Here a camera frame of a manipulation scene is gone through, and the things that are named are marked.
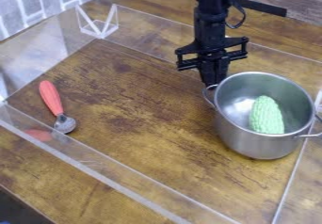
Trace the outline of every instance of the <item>clear acrylic enclosure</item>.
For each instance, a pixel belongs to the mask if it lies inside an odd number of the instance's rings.
[[[174,51],[193,36],[190,25],[120,5],[103,19],[82,7],[53,17],[0,45],[0,125],[177,223],[316,223],[321,140],[274,161],[226,147],[200,75],[176,70]],[[248,50],[230,74],[278,73],[317,94],[315,79],[291,70],[307,74],[320,62],[253,43]],[[70,136],[39,110],[45,78],[66,87],[79,122]]]

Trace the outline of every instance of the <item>spoon head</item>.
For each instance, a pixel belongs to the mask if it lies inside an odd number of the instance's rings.
[[[66,115],[59,115],[57,117],[54,128],[63,134],[71,133],[73,130],[75,129],[75,126],[77,126],[77,123],[74,118],[67,117]]]

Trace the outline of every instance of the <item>red handle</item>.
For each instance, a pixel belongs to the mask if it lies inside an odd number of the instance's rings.
[[[61,97],[54,84],[50,81],[42,81],[39,85],[39,92],[46,105],[53,110],[54,114],[58,116],[65,113],[63,105],[61,102]]]

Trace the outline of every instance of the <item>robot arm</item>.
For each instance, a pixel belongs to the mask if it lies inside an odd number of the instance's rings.
[[[226,26],[238,28],[246,19],[240,0],[197,0],[194,12],[196,39],[177,49],[178,70],[198,69],[205,85],[217,85],[226,78],[230,61],[248,57],[248,38],[228,38]],[[244,20],[232,25],[226,22],[229,8],[234,6],[244,13]],[[228,52],[226,48],[241,46],[241,50]],[[193,59],[185,55],[196,54]]]

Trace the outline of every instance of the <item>wooden table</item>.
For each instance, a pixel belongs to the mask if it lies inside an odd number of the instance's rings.
[[[97,0],[87,10],[102,18],[111,2],[193,24],[194,0]],[[248,14],[246,25],[229,35],[321,60],[319,26],[252,10]],[[260,58],[257,64],[232,64],[232,72],[249,69],[283,72],[312,96],[321,89],[319,62],[291,66]],[[229,150],[213,130],[196,73],[178,74],[162,61],[95,40],[10,97],[13,106],[53,124],[37,90],[45,79],[57,84],[66,110],[78,118],[73,137],[238,221],[272,222],[300,150],[276,161]],[[3,128],[0,133],[0,185],[54,222],[172,222]]]

